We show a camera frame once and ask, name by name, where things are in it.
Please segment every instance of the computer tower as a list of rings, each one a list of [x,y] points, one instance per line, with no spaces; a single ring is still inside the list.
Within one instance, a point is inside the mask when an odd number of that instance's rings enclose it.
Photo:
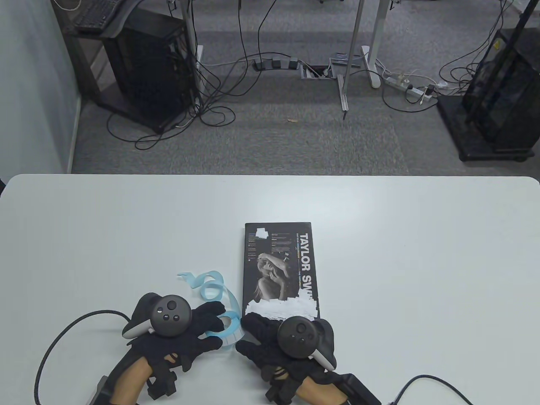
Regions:
[[[470,111],[513,29],[498,30],[463,97]],[[540,138],[540,30],[526,28],[480,104],[475,124],[494,152],[530,152]]]
[[[183,20],[135,8],[104,41],[118,88],[146,120],[181,114],[197,87]]]

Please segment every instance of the blue tape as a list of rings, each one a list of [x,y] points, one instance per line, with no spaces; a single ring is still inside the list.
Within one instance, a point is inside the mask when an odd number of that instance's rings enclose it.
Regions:
[[[199,274],[195,277],[192,273],[179,273],[179,277],[182,277],[184,281],[193,289],[199,288],[199,293],[202,299],[206,302],[221,301],[224,293],[228,294],[229,302],[231,303],[231,310],[226,311],[224,314],[219,315],[219,318],[230,318],[231,324],[222,332],[206,332],[206,336],[217,336],[223,340],[224,346],[233,345],[242,339],[244,331],[240,327],[241,310],[238,305],[238,300],[233,293],[225,287],[223,276],[220,272],[210,271],[203,274]],[[211,277],[213,280],[205,281],[207,277]],[[208,296],[207,289],[211,288],[217,290],[218,293],[214,296]]]

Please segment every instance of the taylor swift book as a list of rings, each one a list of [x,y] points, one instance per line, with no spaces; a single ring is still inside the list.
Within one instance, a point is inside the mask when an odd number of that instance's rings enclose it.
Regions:
[[[242,310],[270,319],[319,317],[311,223],[246,224]]]

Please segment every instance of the floor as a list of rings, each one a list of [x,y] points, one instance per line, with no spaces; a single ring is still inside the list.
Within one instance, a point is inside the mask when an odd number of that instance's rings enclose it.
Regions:
[[[165,0],[145,7],[166,12]],[[248,53],[257,51],[257,27],[271,0],[242,0],[241,22]],[[334,52],[348,52],[357,1],[278,0],[261,31],[261,51],[279,51],[311,64],[327,64]],[[370,38],[377,1],[367,0],[360,44]],[[499,12],[497,0],[408,0],[388,13],[380,59],[389,69],[438,77],[444,63],[471,51],[487,37]],[[236,0],[197,0],[195,26],[205,64],[239,58]],[[510,9],[505,25],[517,21]],[[228,66],[210,67],[225,75]],[[234,70],[240,75],[242,68]],[[250,80],[254,73],[249,73]],[[105,69],[102,84],[112,80]],[[421,85],[422,79],[415,82]],[[540,178],[540,157],[525,163],[463,163],[436,108],[401,113],[387,108],[381,90],[364,73],[352,77],[350,112],[342,119],[333,80],[301,80],[298,72],[265,72],[245,96],[225,105],[236,121],[221,128],[195,122],[183,134],[148,151],[110,136],[109,113],[88,103],[80,116],[74,173],[151,174],[335,174],[420,176],[532,176]],[[385,91],[389,104],[408,108],[403,93]],[[121,118],[112,131],[136,139],[148,130]]]

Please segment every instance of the woman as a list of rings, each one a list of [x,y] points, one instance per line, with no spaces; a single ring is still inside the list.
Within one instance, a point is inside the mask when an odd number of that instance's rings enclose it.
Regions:
[[[255,289],[255,301],[278,299],[287,300],[295,297],[298,287],[295,288],[295,280],[289,266],[280,258],[268,253],[261,253],[257,259],[257,269],[262,277],[257,282]]]

